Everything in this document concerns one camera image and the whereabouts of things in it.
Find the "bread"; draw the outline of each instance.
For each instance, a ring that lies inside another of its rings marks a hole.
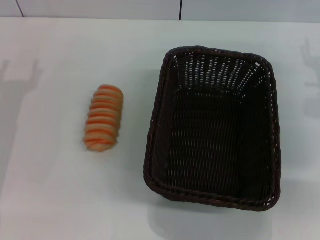
[[[101,85],[94,93],[83,138],[89,150],[103,152],[117,143],[123,100],[122,91],[112,85]]]

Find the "wicker basket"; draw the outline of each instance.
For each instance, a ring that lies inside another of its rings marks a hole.
[[[164,58],[144,180],[172,201],[266,211],[280,197],[276,80],[263,57],[201,46]]]

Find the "white wall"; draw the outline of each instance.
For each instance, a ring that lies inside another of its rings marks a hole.
[[[15,0],[0,0],[0,17],[21,17]]]
[[[18,0],[25,17],[178,20],[180,0]]]
[[[320,0],[183,0],[181,19],[320,23]]]

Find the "orange striped bread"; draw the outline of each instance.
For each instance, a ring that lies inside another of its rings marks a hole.
[[[101,85],[93,95],[85,123],[84,144],[89,150],[103,152],[117,143],[124,95],[111,85]]]

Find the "basket rim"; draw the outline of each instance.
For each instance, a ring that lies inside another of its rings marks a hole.
[[[157,129],[158,129],[158,118],[163,109],[163,94],[166,88],[167,83],[167,73],[172,66],[172,63],[175,59],[175,56],[179,54],[203,54],[207,56],[215,56],[215,57],[228,57],[228,58],[237,58],[241,60],[249,60],[255,61],[262,65],[263,67],[267,68],[270,72],[270,82],[272,82],[272,89],[274,91],[273,95],[270,97],[270,101],[273,101],[273,115],[270,111],[270,117],[272,119],[272,126],[275,125],[275,134],[276,138],[273,139],[274,145],[277,147],[278,158],[277,161],[274,161],[273,166],[273,186],[270,187],[270,195],[265,199],[246,199],[246,198],[238,198],[233,196],[227,195],[220,195],[216,193],[208,193],[202,192],[197,190],[189,190],[186,188],[175,187],[175,186],[168,186],[161,182],[153,175],[152,171],[152,164],[154,161],[154,141],[157,137]],[[144,180],[147,186],[153,190],[154,192],[163,195],[163,196],[172,196],[183,199],[184,202],[194,202],[194,203],[202,203],[207,205],[213,205],[217,207],[227,207],[227,208],[236,208],[242,210],[249,210],[249,211],[266,211],[271,209],[276,205],[280,198],[281,188],[280,188],[280,179],[281,179],[281,148],[280,148],[280,126],[279,126],[279,113],[278,113],[278,101],[277,101],[277,83],[274,76],[272,65],[263,57],[252,54],[252,53],[241,53],[236,51],[229,51],[229,50],[221,50],[216,48],[208,48],[203,46],[186,46],[186,47],[177,47],[170,50],[163,60],[163,65],[161,67],[160,72],[160,79],[157,88],[154,109],[152,112],[152,118],[150,121],[150,129],[147,137],[147,147],[145,153],[145,161],[144,161]]]

